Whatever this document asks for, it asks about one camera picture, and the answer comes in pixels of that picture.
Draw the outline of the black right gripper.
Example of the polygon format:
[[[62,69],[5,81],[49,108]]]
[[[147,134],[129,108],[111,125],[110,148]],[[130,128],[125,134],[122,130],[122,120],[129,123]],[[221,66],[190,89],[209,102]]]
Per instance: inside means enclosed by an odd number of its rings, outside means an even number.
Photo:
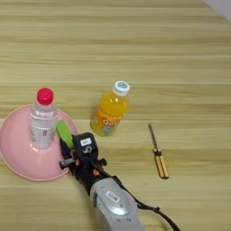
[[[71,174],[85,188],[87,194],[90,194],[90,190],[96,182],[109,177],[109,174],[103,169],[106,166],[105,159],[90,161],[88,165],[80,159],[74,160],[70,154],[70,148],[62,139],[60,139],[60,150],[64,159],[60,162],[60,168],[62,170],[69,168]]]

